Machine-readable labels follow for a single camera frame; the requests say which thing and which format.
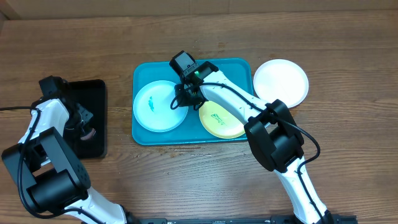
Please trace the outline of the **light blue plate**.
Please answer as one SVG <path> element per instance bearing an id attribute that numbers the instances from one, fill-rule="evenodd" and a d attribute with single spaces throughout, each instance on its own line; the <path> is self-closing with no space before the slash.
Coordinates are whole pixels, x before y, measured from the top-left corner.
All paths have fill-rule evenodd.
<path id="1" fill-rule="evenodd" d="M 177 107 L 176 84 L 158 80 L 142 87 L 133 100 L 133 113 L 137 122 L 146 130 L 162 133 L 175 129 L 188 114 L 188 107 Z"/>

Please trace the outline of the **white plate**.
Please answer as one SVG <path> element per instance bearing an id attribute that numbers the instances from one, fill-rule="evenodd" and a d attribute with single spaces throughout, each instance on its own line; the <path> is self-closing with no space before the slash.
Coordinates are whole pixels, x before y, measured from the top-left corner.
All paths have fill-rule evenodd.
<path id="1" fill-rule="evenodd" d="M 281 100 L 293 108 L 307 97 L 309 81 L 307 74 L 296 63 L 285 59 L 273 59 L 263 63 L 253 78 L 257 96 L 272 103 Z"/>

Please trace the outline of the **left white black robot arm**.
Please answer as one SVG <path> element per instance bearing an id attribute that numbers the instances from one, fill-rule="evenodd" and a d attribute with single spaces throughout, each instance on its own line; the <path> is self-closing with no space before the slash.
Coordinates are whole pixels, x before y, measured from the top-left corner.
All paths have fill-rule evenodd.
<path id="1" fill-rule="evenodd" d="M 82 223 L 134 223 L 133 215 L 91 185 L 82 159 L 107 153 L 107 92 L 102 80 L 39 81 L 42 97 L 28 106 L 31 121 L 1 159 L 34 217 L 73 216 Z"/>

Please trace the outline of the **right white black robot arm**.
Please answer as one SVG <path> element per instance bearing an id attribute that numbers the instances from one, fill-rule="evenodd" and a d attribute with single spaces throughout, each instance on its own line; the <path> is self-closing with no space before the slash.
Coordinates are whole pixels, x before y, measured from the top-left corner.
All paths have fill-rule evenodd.
<path id="1" fill-rule="evenodd" d="M 296 125 L 288 107 L 280 100 L 268 103 L 238 87 L 209 61 L 198 64 L 181 51 L 169 62 L 179 76 L 175 98 L 170 107 L 201 107 L 212 101 L 231 113 L 244 126 L 249 147 L 263 168 L 274 172 L 281 181 L 294 215 L 301 223 L 333 223 L 334 219 L 320 200 L 309 178 L 302 146 L 309 138 L 315 147 L 319 143 Z"/>

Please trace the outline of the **black tray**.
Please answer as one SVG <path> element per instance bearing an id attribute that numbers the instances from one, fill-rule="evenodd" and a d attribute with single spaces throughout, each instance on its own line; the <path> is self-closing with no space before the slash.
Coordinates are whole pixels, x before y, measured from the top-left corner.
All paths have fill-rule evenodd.
<path id="1" fill-rule="evenodd" d="M 63 137 L 80 159 L 104 158 L 107 153 L 107 90 L 102 80 L 85 80 L 66 84 L 66 95 L 93 114 L 84 129 L 67 130 Z M 83 130 L 96 129 L 87 141 L 80 139 Z"/>

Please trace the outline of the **teal plastic tray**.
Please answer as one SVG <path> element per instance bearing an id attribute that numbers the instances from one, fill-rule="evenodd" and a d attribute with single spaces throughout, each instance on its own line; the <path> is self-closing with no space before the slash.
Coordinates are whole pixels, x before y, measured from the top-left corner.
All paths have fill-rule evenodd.
<path id="1" fill-rule="evenodd" d="M 242 58 L 214 58 L 209 62 L 216 65 L 225 76 L 244 91 L 253 94 L 251 68 Z M 168 62 L 146 62 L 140 64 L 133 73 L 132 97 L 135 98 L 139 90 L 145 85 L 157 81 L 167 80 L 179 83 L 180 79 Z M 132 137 L 140 145 L 173 145 L 198 144 L 206 142 L 225 142 L 225 139 L 210 134 L 201 124 L 198 111 L 191 107 L 183 122 L 175 129 L 156 133 L 142 127 L 137 119 L 132 117 Z"/>

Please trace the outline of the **yellow-green plate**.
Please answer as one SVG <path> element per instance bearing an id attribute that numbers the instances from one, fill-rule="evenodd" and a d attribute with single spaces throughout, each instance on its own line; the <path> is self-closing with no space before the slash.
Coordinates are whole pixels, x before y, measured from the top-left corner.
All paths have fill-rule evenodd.
<path id="1" fill-rule="evenodd" d="M 243 124 L 235 116 L 213 101 L 207 101 L 199 109 L 203 127 L 221 139 L 233 139 L 244 134 Z"/>

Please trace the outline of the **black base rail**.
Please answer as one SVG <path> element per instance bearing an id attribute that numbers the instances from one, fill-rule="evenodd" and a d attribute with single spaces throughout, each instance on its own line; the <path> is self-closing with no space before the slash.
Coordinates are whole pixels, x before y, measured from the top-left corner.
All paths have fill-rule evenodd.
<path id="1" fill-rule="evenodd" d="M 128 217 L 128 223 L 133 224 L 299 224 L 294 215 L 274 215 L 269 218 L 213 218 L 168 220 L 166 218 L 135 218 Z"/>

